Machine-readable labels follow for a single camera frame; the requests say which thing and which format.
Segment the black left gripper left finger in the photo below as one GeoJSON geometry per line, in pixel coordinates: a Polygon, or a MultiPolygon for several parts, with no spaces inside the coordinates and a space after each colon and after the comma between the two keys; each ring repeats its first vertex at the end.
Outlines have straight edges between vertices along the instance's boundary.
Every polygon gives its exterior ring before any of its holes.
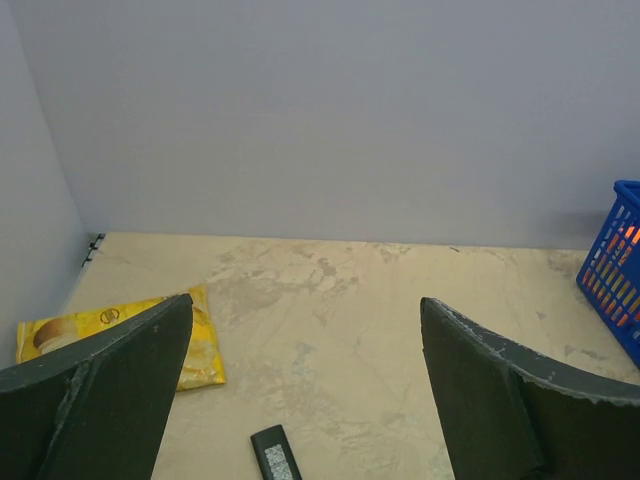
{"type": "Polygon", "coordinates": [[[2,478],[150,478],[192,325],[176,295],[2,370],[2,478]]]}

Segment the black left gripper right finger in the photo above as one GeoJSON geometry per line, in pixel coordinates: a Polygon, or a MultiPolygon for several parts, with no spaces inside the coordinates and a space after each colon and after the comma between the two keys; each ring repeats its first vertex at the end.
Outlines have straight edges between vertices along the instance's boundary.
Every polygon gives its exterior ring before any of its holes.
{"type": "Polygon", "coordinates": [[[434,298],[420,314],[455,478],[638,478],[638,386],[554,360],[434,298]]]}

